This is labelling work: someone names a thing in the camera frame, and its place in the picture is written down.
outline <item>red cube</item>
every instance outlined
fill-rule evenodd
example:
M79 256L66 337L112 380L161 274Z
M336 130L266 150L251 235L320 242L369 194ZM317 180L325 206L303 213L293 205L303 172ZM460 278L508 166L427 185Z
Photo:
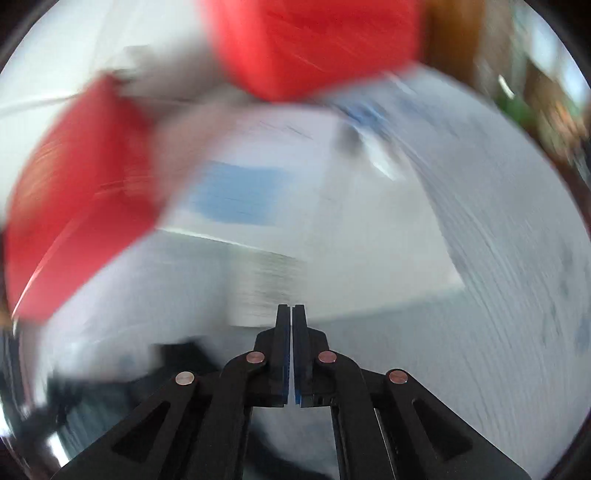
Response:
M265 100L401 69L419 54L418 0L205 1L226 68Z

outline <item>white table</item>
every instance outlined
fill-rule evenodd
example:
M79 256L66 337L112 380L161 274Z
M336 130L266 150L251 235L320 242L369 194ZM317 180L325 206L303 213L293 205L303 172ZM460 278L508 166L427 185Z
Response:
M80 5L91 3L61 0L47 17L52 20L44 18L37 25L0 76L0 157L10 159L2 164L3 198L43 125L59 107L11 113L2 109L9 97L11 102L29 101L79 91L97 65L82 62L92 57L92 47L54 56L51 75L46 73L49 65L38 62L47 56L43 43L58 42L56 36L63 37L60 45L70 48L76 43L72 38L100 38L97 32L103 27L82 22L92 15ZM129 17L134 21L131 26L109 24L113 31L124 32L111 51L142 42L161 45L179 31L187 34L179 35L170 48L179 48L176 65L184 65L190 74L161 70L145 84L146 92L188 98L198 85L210 82L199 76L198 63L182 61L194 59L193 47L202 46L192 2L123 4L117 8L133 7ZM94 16L102 21L108 15ZM167 32L161 30L163 25ZM191 35L193 47L182 46ZM165 63L164 57L158 58ZM55 72L72 82L62 86ZM46 75L50 81L39 81ZM171 84L170 79L178 77L189 81ZM591 406L589 238L556 173L501 114L435 72L419 70L406 85L419 107L415 100L393 102L397 88L387 80L357 85L333 98L339 103L371 98L390 111L394 134L430 196L466 291L322 328L333 349L364 368L411 372L534 479L542 478ZM412 128L420 122L424 129ZM13 126L12 132L20 125L30 125L30 130L26 138L17 138L6 125ZM430 138L425 131L431 132ZM256 332L217 331L217 321L225 314L227 284L223 245L154 233L101 271L42 329L24 327L23 366L29 379L42 378L56 365L67 370L75 363L92 378L132 377L149 366L145 347L150 343L200 333L209 334L212 355L229 359L250 349ZM166 302L172 295L177 299L174 307ZM80 365L80 351L89 358L86 365ZM325 412L265 411L256 418L286 457L336 472Z

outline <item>red block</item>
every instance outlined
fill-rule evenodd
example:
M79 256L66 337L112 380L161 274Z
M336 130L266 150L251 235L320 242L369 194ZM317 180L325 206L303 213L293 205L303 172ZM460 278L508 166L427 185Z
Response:
M157 219L152 125L105 75L41 141L12 197L5 255L8 303L47 320Z
M419 55L418 0L203 0L237 83L265 100L408 66Z

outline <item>black object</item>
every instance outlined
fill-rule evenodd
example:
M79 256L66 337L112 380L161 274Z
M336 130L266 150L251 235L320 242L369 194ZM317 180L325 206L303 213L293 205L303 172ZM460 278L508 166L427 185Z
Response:
M302 305L291 313L296 400L330 407L343 480L530 478L406 372L360 369L308 328ZM53 479L242 478L252 408L287 403L289 342L290 309L279 305L253 352L169 380Z

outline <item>metal screw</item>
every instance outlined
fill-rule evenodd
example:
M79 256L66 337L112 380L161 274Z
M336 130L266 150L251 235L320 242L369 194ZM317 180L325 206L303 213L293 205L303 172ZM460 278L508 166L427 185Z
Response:
M193 375L191 372L180 372L175 378L176 383L179 385L190 385L194 380L195 375Z
M265 361L265 354L262 352L250 352L246 356L246 361L250 364L260 364Z
M397 385L404 385L408 382L408 375L402 370L392 370L388 375L388 378L392 383Z
M330 350L325 350L318 354L318 360L324 364L334 364L336 362L336 353L331 352Z

